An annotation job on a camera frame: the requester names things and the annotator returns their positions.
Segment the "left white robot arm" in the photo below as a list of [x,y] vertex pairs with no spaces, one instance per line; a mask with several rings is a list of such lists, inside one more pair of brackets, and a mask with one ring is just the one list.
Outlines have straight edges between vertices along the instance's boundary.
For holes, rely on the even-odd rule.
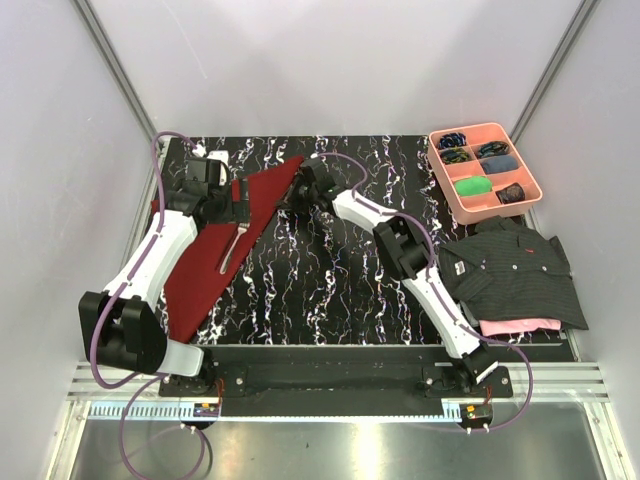
[[102,366],[137,374],[181,376],[181,384],[196,396],[215,386],[216,372],[204,364],[202,348],[171,340],[155,316],[160,293],[187,248],[209,225],[232,226],[217,271],[228,271],[233,250],[250,225],[249,186],[238,181],[239,194],[228,167],[229,155],[215,151],[191,158],[181,186],[163,195],[161,211],[129,261],[100,292],[86,292],[79,316],[87,360],[94,379],[109,384]]

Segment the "red cloth napkin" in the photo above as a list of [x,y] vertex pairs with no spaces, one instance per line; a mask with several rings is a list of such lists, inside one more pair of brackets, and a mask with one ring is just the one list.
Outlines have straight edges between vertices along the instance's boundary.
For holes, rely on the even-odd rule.
[[236,245],[225,274],[220,274],[218,269],[237,228],[232,224],[206,226],[181,255],[163,286],[170,339],[187,343],[199,329],[270,223],[277,202],[303,161],[303,156],[294,156],[276,167],[248,176],[250,226]]

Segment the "silver metal fork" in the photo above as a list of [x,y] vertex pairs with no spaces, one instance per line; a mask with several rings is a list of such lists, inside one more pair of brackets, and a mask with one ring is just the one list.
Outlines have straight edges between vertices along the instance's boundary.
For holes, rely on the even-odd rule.
[[220,262],[219,269],[218,269],[218,272],[220,274],[225,274],[227,272],[235,247],[238,244],[240,238],[247,233],[249,226],[250,226],[249,222],[241,222],[237,225],[235,234],[233,238],[230,240],[229,244],[227,245],[224,256]]

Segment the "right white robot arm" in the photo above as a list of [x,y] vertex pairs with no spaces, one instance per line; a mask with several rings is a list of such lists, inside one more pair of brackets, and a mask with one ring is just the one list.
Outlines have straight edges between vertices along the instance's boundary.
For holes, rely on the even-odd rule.
[[488,387],[498,361],[446,290],[432,240],[419,221],[367,199],[357,186],[338,184],[316,154],[302,162],[285,204],[295,210],[315,207],[372,234],[384,272],[414,296],[435,326],[457,390],[472,397]]

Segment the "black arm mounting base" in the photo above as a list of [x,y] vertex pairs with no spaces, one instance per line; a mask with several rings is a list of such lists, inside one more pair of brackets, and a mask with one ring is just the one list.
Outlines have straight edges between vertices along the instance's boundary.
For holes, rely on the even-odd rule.
[[162,396],[249,398],[268,391],[335,392],[398,389],[442,398],[508,399],[509,371],[497,367],[480,384],[436,345],[222,345],[204,349],[203,372],[172,376]]

